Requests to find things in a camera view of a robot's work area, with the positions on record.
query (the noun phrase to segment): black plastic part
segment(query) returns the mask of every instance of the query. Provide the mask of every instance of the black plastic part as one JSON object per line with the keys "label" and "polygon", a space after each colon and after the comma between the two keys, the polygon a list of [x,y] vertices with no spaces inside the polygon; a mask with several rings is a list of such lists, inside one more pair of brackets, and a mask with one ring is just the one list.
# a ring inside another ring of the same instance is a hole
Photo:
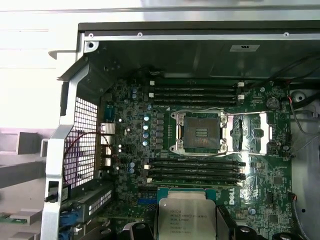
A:
{"label": "black plastic part", "polygon": [[320,20],[299,21],[151,21],[151,22],[84,22],[78,30],[85,31],[126,31],[126,30],[300,30],[315,31],[320,29]]}
{"label": "black plastic part", "polygon": [[65,116],[67,113],[68,105],[68,92],[69,92],[69,82],[64,81],[61,86],[61,98],[60,98],[60,116]]}

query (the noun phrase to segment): gray surface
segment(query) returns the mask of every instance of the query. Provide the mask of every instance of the gray surface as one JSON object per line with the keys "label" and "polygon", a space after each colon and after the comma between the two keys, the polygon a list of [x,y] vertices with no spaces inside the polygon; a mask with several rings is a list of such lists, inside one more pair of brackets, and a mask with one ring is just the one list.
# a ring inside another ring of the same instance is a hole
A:
{"label": "gray surface", "polygon": [[[148,35],[145,38],[109,36],[107,39],[110,41],[100,43],[99,52],[102,56],[104,48],[108,53],[112,52],[121,65],[122,75],[149,65],[165,70],[165,76],[171,78],[228,79],[228,77],[267,78],[293,61],[311,52],[320,51],[320,34],[314,34],[311,38],[305,34],[295,34],[296,38],[302,40],[293,40],[294,36],[286,38],[283,33],[273,35],[273,40],[269,40],[269,35],[256,34]],[[255,52],[230,52],[233,45],[260,45],[260,47]],[[307,73],[315,67],[314,63],[298,66],[283,77]]]}
{"label": "gray surface", "polygon": [[[319,131],[319,121],[300,120],[309,133]],[[312,137],[303,135],[295,122],[291,123],[292,139],[297,148]],[[297,195],[297,214],[303,230],[310,240],[319,238],[320,221],[320,159],[319,139],[315,139],[292,159],[292,191]]]}
{"label": "gray surface", "polygon": [[0,167],[0,189],[45,176],[45,163],[34,161]]}
{"label": "gray surface", "polygon": [[36,221],[41,220],[42,210],[40,209],[28,209],[23,208],[20,211],[12,214],[10,218],[12,219],[25,219],[27,220],[27,224],[31,225]]}
{"label": "gray surface", "polygon": [[19,231],[8,240],[34,240],[35,234],[31,232]]}

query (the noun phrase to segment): wire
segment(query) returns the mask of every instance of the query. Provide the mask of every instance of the wire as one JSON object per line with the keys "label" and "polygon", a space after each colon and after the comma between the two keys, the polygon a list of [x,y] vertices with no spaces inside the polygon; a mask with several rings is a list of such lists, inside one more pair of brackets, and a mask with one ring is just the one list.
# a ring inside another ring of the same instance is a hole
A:
{"label": "wire", "polygon": [[64,182],[65,182],[66,184],[69,184],[68,181],[66,180],[66,175],[65,175],[65,160],[66,160],[66,157],[67,157],[70,149],[71,149],[83,136],[85,136],[85,135],[87,135],[87,134],[96,134],[96,135],[99,135],[99,136],[103,137],[104,140],[105,140],[105,142],[106,142],[106,144],[107,144],[108,146],[110,146],[107,138],[106,138],[101,132],[98,132],[98,131],[85,132],[85,133],[79,135],[75,140],[73,140],[73,141],[71,142],[70,146],[68,146],[68,148],[65,150],[65,152],[64,152],[64,154],[63,154],[62,176],[63,176],[63,180],[64,180]]}
{"label": "wire", "polygon": [[294,196],[293,201],[292,201],[292,205],[293,205],[293,211],[294,211],[295,219],[296,219],[296,221],[297,221],[297,223],[298,223],[298,226],[299,226],[299,229],[300,229],[300,231],[301,231],[302,236],[303,236],[306,240],[310,240],[310,239],[308,238],[308,236],[306,235],[305,231],[303,230],[302,225],[301,225],[301,222],[300,222],[300,220],[299,220],[299,218],[298,218],[296,203],[297,203],[297,196]]}
{"label": "wire", "polygon": [[298,125],[300,131],[301,131],[303,134],[309,135],[309,136],[318,135],[319,132],[317,132],[317,133],[309,133],[309,132],[306,132],[306,131],[303,130],[303,128],[302,128],[299,120],[297,119],[296,112],[295,112],[294,106],[293,106],[293,104],[292,104],[292,99],[291,99],[291,97],[288,96],[288,99],[289,99],[289,105],[290,105],[290,108],[291,108],[291,111],[292,111],[292,115],[293,115],[294,121],[295,121],[296,124]]}
{"label": "wire", "polygon": [[307,141],[302,147],[300,147],[299,149],[293,151],[291,154],[296,154],[297,152],[301,151],[302,149],[304,149],[306,146],[308,146],[310,143],[312,143],[313,140],[317,139],[320,137],[319,135],[316,135],[314,137],[312,137],[309,141]]}
{"label": "wire", "polygon": [[[257,87],[262,87],[262,86],[266,85],[268,82],[276,80],[279,76],[281,76],[282,74],[284,74],[284,73],[288,72],[289,70],[295,68],[296,66],[299,66],[299,65],[307,62],[308,60],[312,60],[313,58],[317,58],[317,57],[319,57],[319,53],[312,53],[312,54],[310,54],[310,55],[304,56],[304,57],[302,57],[302,58],[294,61],[293,63],[285,66],[285,67],[282,68],[281,70],[275,72],[272,76],[270,76],[270,77],[267,78],[266,80],[263,80],[263,81],[261,81],[261,82],[253,83],[252,85],[249,86],[249,89],[257,88]],[[309,74],[310,74],[310,75],[313,74],[317,69],[314,69],[314,70],[311,71],[311,73],[307,73],[307,74],[305,74],[305,75],[303,75],[303,76],[300,76],[300,77],[298,77],[298,78],[301,79],[301,78],[303,78],[303,77],[306,76],[306,75],[307,75],[307,77],[308,77]]]}

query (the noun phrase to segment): green circuit board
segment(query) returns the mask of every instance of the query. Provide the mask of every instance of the green circuit board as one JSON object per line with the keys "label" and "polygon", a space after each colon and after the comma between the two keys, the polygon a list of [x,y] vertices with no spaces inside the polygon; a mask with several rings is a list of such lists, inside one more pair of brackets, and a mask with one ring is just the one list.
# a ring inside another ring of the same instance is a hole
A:
{"label": "green circuit board", "polygon": [[[202,86],[208,88],[217,82],[212,79],[161,79],[161,84],[172,85],[172,88],[182,84],[197,85],[201,90]],[[226,85],[235,84],[236,81],[226,81]],[[156,98],[150,98],[151,89],[148,80],[119,80],[104,102],[101,122],[116,126],[117,157],[110,168],[116,195],[99,219],[110,220],[111,226],[120,232],[130,222],[152,222],[158,188],[204,188],[216,190],[216,205],[225,205],[238,225],[250,226],[267,239],[275,233],[290,232],[292,216],[287,193],[292,189],[288,152],[291,131],[290,106],[286,100],[289,89],[271,82],[263,88],[241,93],[236,90],[244,99],[236,105],[217,107],[225,113],[235,114],[231,135],[236,153],[205,157],[181,156],[170,150],[176,144],[178,134],[177,121],[172,114],[187,110],[188,118],[213,119],[215,113],[201,112],[212,107],[202,105],[202,100],[199,105],[197,100],[190,105],[188,101],[174,105],[165,98],[159,103]],[[279,106],[268,108],[269,99],[277,99]],[[261,130],[260,113],[266,113],[268,134],[272,136],[266,154],[259,154],[261,138],[267,134]],[[208,135],[201,127],[197,131],[200,136]],[[218,150],[186,149],[200,154],[217,154]],[[154,168],[150,171],[145,165],[154,165]]]}

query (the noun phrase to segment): screw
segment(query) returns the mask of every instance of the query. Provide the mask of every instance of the screw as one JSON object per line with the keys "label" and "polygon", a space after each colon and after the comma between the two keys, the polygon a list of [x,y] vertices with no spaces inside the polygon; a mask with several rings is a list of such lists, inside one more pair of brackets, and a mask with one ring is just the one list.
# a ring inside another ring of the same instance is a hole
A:
{"label": "screw", "polygon": [[226,151],[227,150],[227,146],[226,145],[221,145],[221,151]]}
{"label": "screw", "polygon": [[227,121],[227,117],[226,116],[222,116],[221,117],[221,122],[225,123]]}
{"label": "screw", "polygon": [[281,238],[282,240],[291,240],[291,237],[289,237],[288,235],[285,235],[285,234],[281,234],[281,235],[280,235],[280,238]]}
{"label": "screw", "polygon": [[245,226],[241,227],[240,230],[241,230],[241,232],[244,232],[244,233],[250,233],[250,228],[245,227]]}

